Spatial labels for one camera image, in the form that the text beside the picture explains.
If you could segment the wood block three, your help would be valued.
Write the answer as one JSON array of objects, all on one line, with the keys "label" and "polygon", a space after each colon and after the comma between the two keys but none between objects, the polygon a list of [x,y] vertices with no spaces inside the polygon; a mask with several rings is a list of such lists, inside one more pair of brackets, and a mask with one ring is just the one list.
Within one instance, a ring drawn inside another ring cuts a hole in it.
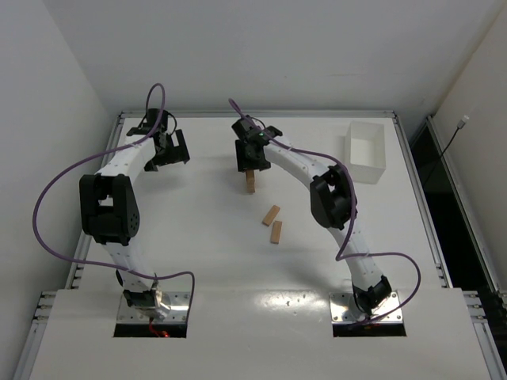
[{"label": "wood block three", "polygon": [[269,211],[267,212],[267,214],[265,215],[265,217],[262,219],[261,223],[264,226],[270,226],[274,222],[274,219],[278,215],[279,212],[280,212],[280,207],[277,206],[277,205],[273,205],[269,209]]}]

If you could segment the white plastic box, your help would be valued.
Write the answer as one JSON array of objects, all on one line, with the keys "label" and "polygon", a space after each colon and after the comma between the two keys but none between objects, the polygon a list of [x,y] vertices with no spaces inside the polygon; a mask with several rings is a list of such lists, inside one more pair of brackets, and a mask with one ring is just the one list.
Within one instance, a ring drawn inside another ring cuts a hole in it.
[{"label": "white plastic box", "polygon": [[353,120],[345,136],[345,165],[351,178],[377,184],[386,170],[385,129],[379,123]]}]

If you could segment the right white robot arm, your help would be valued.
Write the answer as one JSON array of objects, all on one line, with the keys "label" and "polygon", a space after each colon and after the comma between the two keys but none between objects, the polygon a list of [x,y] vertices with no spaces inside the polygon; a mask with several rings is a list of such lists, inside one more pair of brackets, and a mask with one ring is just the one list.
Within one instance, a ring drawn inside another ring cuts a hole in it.
[{"label": "right white robot arm", "polygon": [[391,285],[361,235],[355,190],[345,166],[325,165],[319,160],[323,154],[295,148],[274,126],[260,129],[250,118],[241,118],[231,128],[237,136],[238,171],[277,165],[307,188],[314,220],[337,242],[336,260],[348,265],[359,310],[371,315],[391,293]]}]

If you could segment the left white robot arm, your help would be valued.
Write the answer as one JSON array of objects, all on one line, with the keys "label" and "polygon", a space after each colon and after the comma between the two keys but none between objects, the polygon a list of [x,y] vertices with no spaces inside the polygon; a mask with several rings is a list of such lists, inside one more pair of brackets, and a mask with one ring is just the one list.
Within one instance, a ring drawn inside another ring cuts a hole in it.
[{"label": "left white robot arm", "polygon": [[133,184],[141,172],[189,161],[185,138],[176,126],[170,112],[148,109],[139,125],[127,132],[128,148],[79,181],[83,232],[102,245],[118,267],[116,277],[128,306],[145,312],[162,309],[162,292],[135,241],[140,212]]}]

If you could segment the wood block four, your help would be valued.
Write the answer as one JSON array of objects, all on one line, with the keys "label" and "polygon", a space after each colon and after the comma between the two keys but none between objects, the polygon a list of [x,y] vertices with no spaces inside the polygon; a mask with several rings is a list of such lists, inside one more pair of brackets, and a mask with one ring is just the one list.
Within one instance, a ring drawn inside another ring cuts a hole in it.
[{"label": "wood block four", "polygon": [[273,222],[272,231],[270,234],[270,243],[278,245],[280,243],[280,236],[282,231],[283,223],[279,220]]}]

